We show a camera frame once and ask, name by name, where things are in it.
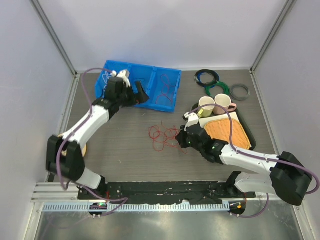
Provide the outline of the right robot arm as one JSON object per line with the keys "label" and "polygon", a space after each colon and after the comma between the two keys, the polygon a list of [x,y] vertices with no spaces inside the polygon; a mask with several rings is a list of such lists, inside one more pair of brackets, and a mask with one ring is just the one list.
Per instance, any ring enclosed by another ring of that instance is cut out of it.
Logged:
{"label": "right robot arm", "polygon": [[235,147],[212,139],[200,125],[182,126],[176,136],[181,148],[193,148],[208,162],[236,166],[252,171],[237,173],[226,184],[226,193],[233,198],[242,193],[259,192],[278,196],[284,202],[300,206],[312,182],[312,174],[289,152],[263,154]]}

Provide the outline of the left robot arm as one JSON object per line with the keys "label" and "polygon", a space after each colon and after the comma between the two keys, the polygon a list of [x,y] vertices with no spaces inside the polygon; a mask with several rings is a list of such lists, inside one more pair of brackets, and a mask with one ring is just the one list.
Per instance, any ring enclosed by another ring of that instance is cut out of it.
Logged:
{"label": "left robot arm", "polygon": [[87,114],[61,136],[52,135],[47,142],[46,170],[89,189],[100,200],[107,192],[106,179],[85,166],[82,150],[96,131],[105,125],[121,107],[144,104],[149,96],[137,80],[135,87],[124,77],[111,77],[102,97],[96,99]]}

